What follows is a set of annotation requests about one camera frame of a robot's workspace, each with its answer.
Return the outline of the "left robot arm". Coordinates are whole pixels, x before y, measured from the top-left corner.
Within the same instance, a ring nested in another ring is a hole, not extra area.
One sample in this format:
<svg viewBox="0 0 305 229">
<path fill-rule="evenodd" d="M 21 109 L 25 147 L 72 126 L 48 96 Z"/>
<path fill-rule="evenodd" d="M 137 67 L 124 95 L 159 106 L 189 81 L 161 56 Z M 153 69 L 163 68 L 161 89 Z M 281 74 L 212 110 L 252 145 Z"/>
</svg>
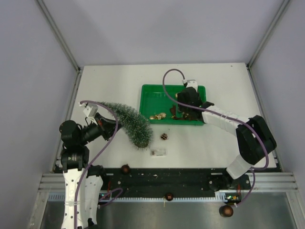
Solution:
<svg viewBox="0 0 305 229">
<path fill-rule="evenodd" d="M 60 125 L 63 147 L 61 151 L 62 173 L 65 183 L 63 229 L 96 229 L 97 207 L 100 190 L 108 184 L 103 166 L 89 161 L 87 144 L 98 137 L 108 141 L 121 124 L 97 114 L 87 126 L 73 120 Z"/>
</svg>

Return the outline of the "frosted pine cone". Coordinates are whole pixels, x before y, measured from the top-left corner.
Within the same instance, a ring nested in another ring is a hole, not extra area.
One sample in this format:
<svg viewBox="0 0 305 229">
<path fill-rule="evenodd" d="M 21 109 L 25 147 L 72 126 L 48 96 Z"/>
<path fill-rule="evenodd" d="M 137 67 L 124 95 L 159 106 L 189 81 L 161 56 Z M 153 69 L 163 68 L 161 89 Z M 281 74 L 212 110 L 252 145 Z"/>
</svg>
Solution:
<svg viewBox="0 0 305 229">
<path fill-rule="evenodd" d="M 168 135 L 167 135 L 166 133 L 163 133 L 163 134 L 160 136 L 160 138 L 161 138 L 162 140 L 167 140 L 167 139 L 168 139 Z"/>
</svg>

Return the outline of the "small green christmas tree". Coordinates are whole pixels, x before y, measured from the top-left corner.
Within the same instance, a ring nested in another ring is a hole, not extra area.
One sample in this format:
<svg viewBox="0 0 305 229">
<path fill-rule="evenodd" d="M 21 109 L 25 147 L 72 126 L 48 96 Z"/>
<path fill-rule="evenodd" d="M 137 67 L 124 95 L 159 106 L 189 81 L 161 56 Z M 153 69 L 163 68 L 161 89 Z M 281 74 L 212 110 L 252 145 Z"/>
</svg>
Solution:
<svg viewBox="0 0 305 229">
<path fill-rule="evenodd" d="M 148 148 L 153 141 L 153 129 L 150 122 L 133 107 L 120 104 L 99 102 L 110 108 L 122 124 L 122 129 L 130 142 L 137 148 Z"/>
</svg>

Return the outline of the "clear battery box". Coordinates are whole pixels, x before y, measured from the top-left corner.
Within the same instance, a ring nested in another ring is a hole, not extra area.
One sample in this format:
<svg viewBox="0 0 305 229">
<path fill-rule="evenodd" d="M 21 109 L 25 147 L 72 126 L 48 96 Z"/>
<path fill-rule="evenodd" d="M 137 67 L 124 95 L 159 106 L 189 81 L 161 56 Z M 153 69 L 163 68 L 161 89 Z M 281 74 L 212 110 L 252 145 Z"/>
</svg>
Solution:
<svg viewBox="0 0 305 229">
<path fill-rule="evenodd" d="M 150 156 L 152 157 L 160 157 L 160 156 L 166 156 L 167 151 L 165 148 L 152 148 L 150 149 Z"/>
</svg>

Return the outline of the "brown ribbon pine cone decoration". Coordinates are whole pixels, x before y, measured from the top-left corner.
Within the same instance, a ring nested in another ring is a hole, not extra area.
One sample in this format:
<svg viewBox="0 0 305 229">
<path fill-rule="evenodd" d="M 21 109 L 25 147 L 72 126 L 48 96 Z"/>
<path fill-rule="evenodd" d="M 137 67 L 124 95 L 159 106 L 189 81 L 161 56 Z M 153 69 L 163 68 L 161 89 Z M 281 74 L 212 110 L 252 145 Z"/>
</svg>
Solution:
<svg viewBox="0 0 305 229">
<path fill-rule="evenodd" d="M 192 116 L 188 113 L 182 112 L 181 116 L 177 116 L 177 108 L 175 105 L 170 108 L 171 118 L 173 120 L 181 120 L 181 121 L 198 121 L 199 119 L 196 116 Z"/>
</svg>

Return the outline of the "green plastic tray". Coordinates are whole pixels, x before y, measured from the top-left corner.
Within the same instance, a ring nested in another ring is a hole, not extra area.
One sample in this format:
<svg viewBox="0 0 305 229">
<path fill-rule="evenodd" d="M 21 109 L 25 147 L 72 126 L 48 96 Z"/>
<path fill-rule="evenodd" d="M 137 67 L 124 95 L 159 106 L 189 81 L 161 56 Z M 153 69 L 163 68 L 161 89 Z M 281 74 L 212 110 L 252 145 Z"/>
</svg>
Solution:
<svg viewBox="0 0 305 229">
<path fill-rule="evenodd" d="M 144 84 L 141 90 L 141 100 L 139 112 L 146 117 L 151 124 L 156 125 L 192 125 L 203 126 L 201 121 L 181 121 L 171 118 L 170 108 L 175 105 L 178 110 L 178 104 L 173 102 L 164 92 L 161 84 Z M 159 113 L 166 113 L 166 117 L 162 120 L 150 120 L 150 116 Z"/>
</svg>

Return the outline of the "small brown shiny bauble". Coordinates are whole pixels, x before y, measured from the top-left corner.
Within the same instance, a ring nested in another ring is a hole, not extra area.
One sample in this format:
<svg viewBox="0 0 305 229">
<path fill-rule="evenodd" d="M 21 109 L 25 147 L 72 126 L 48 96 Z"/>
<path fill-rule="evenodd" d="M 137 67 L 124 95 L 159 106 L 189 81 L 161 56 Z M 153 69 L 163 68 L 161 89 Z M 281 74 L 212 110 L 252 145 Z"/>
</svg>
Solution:
<svg viewBox="0 0 305 229">
<path fill-rule="evenodd" d="M 173 193 L 172 192 L 167 192 L 166 194 L 165 194 L 165 199 L 167 200 L 167 201 L 172 201 L 173 200 L 173 198 L 174 198 L 174 196 L 173 196 Z"/>
</svg>

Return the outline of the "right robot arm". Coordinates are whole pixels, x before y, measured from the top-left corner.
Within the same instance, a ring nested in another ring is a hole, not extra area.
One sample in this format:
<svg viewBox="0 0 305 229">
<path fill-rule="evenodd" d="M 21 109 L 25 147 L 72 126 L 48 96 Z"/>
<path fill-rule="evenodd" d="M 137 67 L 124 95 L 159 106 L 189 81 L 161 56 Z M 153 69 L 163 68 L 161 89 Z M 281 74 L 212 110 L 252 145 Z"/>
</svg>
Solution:
<svg viewBox="0 0 305 229">
<path fill-rule="evenodd" d="M 239 154 L 221 175 L 209 177 L 209 187 L 214 191 L 232 189 L 240 177 L 249 170 L 263 171 L 269 166 L 269 154 L 277 143 L 263 117 L 243 117 L 226 112 L 214 103 L 203 102 L 194 87 L 186 87 L 175 95 L 178 110 L 191 120 L 214 125 L 237 138 Z"/>
</svg>

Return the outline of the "large brown matte bauble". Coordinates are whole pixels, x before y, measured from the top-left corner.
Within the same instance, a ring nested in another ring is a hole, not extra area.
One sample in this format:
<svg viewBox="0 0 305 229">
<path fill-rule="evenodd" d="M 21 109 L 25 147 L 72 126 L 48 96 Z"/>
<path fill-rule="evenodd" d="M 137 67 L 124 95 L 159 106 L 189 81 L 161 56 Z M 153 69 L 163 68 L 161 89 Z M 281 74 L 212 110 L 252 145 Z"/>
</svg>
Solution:
<svg viewBox="0 0 305 229">
<path fill-rule="evenodd" d="M 128 164 L 125 164 L 121 167 L 121 172 L 125 175 L 129 174 L 131 172 L 131 168 Z"/>
</svg>

